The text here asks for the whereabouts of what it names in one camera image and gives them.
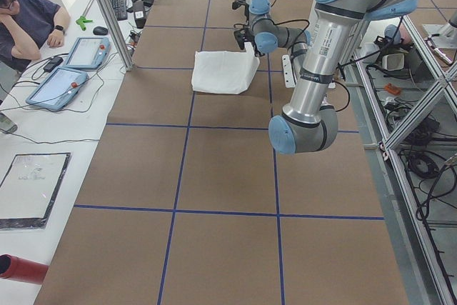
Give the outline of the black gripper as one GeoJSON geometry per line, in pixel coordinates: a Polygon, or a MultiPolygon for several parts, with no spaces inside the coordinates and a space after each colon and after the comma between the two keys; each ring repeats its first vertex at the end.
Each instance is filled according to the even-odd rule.
{"type": "Polygon", "coordinates": [[[261,55],[261,52],[258,50],[255,41],[250,41],[249,43],[250,43],[250,45],[251,45],[251,47],[252,47],[253,54],[254,54],[255,56],[260,56],[260,55],[261,55]]]}

